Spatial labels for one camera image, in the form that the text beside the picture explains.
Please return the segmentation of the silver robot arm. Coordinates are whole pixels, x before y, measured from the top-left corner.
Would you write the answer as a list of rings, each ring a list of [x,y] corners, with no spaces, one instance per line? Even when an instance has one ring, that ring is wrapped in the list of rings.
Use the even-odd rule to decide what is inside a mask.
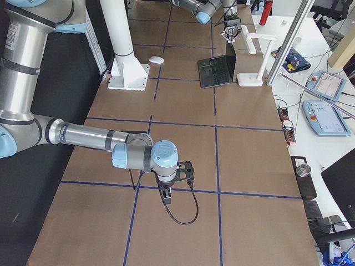
[[[48,35],[31,110],[67,122],[84,122],[101,82],[85,34]],[[57,189],[73,151],[39,145],[1,159],[1,204],[23,205]]]
[[[221,32],[221,36],[224,40],[232,44],[241,32],[241,29],[239,28],[241,18],[237,13],[237,1],[209,0],[202,3],[195,0],[172,0],[170,3],[173,6],[177,6],[191,12],[200,24],[206,24],[209,22],[212,16],[222,7],[223,15],[215,26],[219,24],[224,25],[224,29]]]

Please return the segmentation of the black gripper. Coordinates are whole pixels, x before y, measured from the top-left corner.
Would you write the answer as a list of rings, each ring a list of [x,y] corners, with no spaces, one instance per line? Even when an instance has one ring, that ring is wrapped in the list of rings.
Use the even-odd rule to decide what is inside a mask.
[[[159,192],[164,204],[171,204],[171,182],[158,182]]]
[[[236,39],[240,33],[240,28],[237,25],[227,26],[221,32],[224,39]]]

